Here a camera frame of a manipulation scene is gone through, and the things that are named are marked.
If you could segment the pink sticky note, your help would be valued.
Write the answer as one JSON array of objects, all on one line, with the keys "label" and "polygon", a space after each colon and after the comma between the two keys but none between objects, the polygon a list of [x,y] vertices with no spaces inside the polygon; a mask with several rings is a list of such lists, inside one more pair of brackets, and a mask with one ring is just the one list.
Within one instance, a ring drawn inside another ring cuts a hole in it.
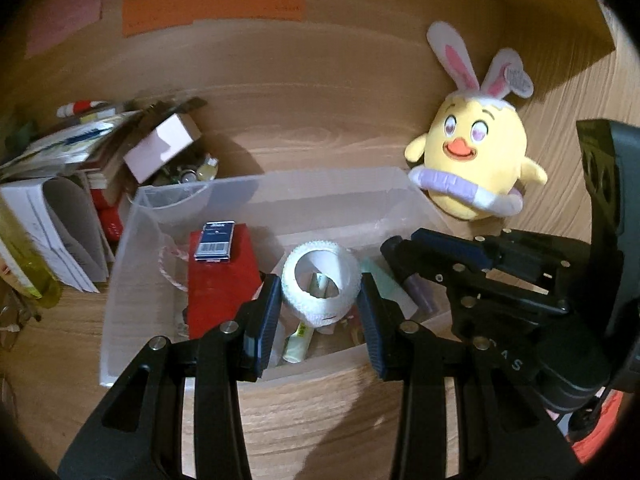
[{"label": "pink sticky note", "polygon": [[28,20],[25,58],[62,44],[70,35],[101,18],[102,0],[42,0]]}]

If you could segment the stack of books papers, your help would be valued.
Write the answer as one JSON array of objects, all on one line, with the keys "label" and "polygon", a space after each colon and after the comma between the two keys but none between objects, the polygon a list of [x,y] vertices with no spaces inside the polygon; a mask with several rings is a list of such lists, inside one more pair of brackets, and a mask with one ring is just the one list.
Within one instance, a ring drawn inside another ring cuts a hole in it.
[{"label": "stack of books papers", "polygon": [[130,133],[144,138],[165,119],[178,113],[189,113],[205,106],[198,96],[178,103],[158,101],[144,110],[101,110],[88,122],[55,131],[32,142],[21,154],[1,165],[1,181],[38,178],[50,174],[91,169],[109,148],[117,148]]}]

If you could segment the mint green tube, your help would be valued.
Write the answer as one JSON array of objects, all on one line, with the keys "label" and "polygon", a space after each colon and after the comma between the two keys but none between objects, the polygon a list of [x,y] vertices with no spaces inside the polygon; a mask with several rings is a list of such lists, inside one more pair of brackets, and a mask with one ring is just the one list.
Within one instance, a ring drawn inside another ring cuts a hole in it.
[{"label": "mint green tube", "polygon": [[375,281],[382,298],[395,301],[405,318],[412,318],[418,310],[418,306],[411,297],[387,272],[378,266],[370,258],[360,260],[360,269],[363,273],[370,273]]}]

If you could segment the white folded papers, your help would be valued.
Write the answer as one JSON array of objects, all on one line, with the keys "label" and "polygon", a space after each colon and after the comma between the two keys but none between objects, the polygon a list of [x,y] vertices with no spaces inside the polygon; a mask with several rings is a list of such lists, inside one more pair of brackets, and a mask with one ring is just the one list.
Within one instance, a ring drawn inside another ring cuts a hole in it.
[{"label": "white folded papers", "polygon": [[1,198],[55,278],[80,292],[108,281],[113,254],[90,194],[64,177],[6,183]]}]

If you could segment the eyeglasses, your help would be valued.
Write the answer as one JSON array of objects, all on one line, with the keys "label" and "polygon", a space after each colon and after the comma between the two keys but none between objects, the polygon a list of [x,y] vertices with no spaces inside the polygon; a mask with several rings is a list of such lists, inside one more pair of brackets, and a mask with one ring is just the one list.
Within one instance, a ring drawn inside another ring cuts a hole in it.
[{"label": "eyeglasses", "polygon": [[37,306],[27,301],[5,282],[1,283],[1,350],[9,352],[30,320],[40,322]]}]

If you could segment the red package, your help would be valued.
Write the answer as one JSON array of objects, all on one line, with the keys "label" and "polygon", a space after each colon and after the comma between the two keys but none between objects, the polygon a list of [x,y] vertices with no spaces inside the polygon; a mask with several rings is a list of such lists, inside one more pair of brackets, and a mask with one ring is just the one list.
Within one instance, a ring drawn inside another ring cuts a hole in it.
[{"label": "red package", "polygon": [[220,323],[233,320],[262,284],[250,231],[244,223],[234,226],[228,262],[196,261],[201,235],[198,231],[190,234],[186,307],[190,339],[198,339]]}]

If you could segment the red white marker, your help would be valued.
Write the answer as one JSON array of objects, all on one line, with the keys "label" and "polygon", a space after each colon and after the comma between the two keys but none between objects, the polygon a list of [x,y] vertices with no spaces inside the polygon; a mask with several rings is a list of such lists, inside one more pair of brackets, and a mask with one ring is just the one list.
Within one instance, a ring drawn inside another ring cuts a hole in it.
[{"label": "red white marker", "polygon": [[107,104],[106,101],[91,101],[91,100],[70,102],[68,104],[60,106],[56,110],[56,117],[70,118],[70,117],[78,116],[78,115],[87,113],[89,110],[95,110],[96,108],[106,104]]}]

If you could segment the clear plastic storage bin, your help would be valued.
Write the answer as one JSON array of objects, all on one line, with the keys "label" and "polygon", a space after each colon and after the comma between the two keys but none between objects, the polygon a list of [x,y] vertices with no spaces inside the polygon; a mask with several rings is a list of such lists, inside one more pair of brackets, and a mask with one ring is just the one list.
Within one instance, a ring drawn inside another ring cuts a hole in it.
[{"label": "clear plastic storage bin", "polygon": [[279,171],[139,188],[108,285],[102,386],[113,385],[152,337],[180,341],[177,316],[188,297],[174,284],[186,279],[186,263],[171,249],[188,247],[192,232],[216,220],[248,227],[265,273],[310,240],[333,240],[385,266],[380,247],[391,236],[409,237],[420,228],[465,233],[395,167]]}]

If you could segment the small dark blue box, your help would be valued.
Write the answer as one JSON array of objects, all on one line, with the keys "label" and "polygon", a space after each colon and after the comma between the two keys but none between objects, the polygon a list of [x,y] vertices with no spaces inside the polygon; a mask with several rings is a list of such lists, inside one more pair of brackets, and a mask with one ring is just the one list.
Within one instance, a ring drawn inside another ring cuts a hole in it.
[{"label": "small dark blue box", "polygon": [[233,221],[206,222],[194,249],[194,259],[206,262],[229,261],[234,227]]}]

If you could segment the white green lip balm box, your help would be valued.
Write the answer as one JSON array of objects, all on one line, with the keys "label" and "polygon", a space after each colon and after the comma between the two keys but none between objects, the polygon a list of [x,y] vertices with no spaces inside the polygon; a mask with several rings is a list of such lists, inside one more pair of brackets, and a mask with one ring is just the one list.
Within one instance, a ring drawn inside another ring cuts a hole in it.
[{"label": "white green lip balm box", "polygon": [[[308,294],[314,298],[323,299],[326,296],[328,286],[329,278],[326,275],[321,273],[312,274]],[[290,364],[303,362],[306,358],[313,334],[313,328],[300,322],[294,334],[288,337],[282,356],[283,361]]]}]

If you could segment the white bowl with items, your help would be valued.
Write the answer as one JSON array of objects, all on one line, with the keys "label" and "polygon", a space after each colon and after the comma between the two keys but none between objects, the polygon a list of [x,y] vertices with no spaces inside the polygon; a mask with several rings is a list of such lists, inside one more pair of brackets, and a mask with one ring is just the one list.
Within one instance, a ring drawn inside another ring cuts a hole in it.
[{"label": "white bowl with items", "polygon": [[201,151],[183,151],[165,162],[143,185],[165,186],[213,180],[217,177],[218,169],[219,160],[213,155]]}]

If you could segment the purple dark capped cosmetic tube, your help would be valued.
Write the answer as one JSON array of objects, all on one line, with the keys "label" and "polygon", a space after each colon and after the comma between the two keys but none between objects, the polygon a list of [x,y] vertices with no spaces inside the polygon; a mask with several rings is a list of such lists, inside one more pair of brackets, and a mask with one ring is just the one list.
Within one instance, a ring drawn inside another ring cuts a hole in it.
[{"label": "purple dark capped cosmetic tube", "polygon": [[409,275],[404,281],[404,289],[428,318],[432,318],[438,312],[430,282],[425,278],[417,273]]}]

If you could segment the small white cardboard box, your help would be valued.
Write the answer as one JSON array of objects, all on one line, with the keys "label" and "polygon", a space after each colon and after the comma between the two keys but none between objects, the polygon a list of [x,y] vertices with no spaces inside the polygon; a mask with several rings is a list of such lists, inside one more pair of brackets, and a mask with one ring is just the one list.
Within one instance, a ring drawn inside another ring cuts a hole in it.
[{"label": "small white cardboard box", "polygon": [[201,137],[189,114],[172,114],[145,136],[124,161],[138,183],[143,183]]}]

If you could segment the white red lipstick tube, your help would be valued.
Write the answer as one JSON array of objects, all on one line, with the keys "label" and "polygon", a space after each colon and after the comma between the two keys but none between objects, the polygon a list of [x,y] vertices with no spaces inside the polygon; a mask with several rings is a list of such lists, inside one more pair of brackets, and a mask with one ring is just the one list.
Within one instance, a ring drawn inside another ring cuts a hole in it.
[{"label": "white red lipstick tube", "polygon": [[364,344],[366,342],[363,335],[360,316],[356,308],[352,308],[352,310],[350,310],[344,318],[341,319],[341,326],[343,326],[346,333],[349,334],[350,340],[354,346],[360,346],[360,344]]}]

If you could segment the yellow chick plush toy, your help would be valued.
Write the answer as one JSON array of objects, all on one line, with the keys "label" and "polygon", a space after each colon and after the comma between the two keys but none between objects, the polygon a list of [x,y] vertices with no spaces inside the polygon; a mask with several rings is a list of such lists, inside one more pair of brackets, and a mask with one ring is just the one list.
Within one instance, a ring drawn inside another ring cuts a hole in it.
[{"label": "yellow chick plush toy", "polygon": [[546,170],[526,155],[524,125],[506,100],[534,92],[520,55],[499,50],[478,80],[457,29],[434,22],[426,39],[457,90],[446,96],[428,131],[406,146],[410,181],[459,220],[516,216],[524,206],[516,185],[548,182]]}]

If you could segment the white tape roll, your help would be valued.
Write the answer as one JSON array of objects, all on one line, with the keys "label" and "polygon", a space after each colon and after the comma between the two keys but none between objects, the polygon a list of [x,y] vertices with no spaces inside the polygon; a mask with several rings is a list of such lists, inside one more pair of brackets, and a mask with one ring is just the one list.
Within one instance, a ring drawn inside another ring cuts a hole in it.
[{"label": "white tape roll", "polygon": [[355,303],[360,264],[341,245],[312,240],[288,254],[281,281],[286,303],[303,323],[313,328],[333,325]]}]

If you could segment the tall yellow spray bottle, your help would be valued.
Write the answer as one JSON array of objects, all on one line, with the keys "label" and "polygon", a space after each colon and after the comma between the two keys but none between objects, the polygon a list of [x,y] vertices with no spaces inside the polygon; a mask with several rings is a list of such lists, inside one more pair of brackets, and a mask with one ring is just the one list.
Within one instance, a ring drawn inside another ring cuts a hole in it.
[{"label": "tall yellow spray bottle", "polygon": [[60,283],[4,200],[1,201],[1,278],[26,304],[51,309],[60,301]]}]

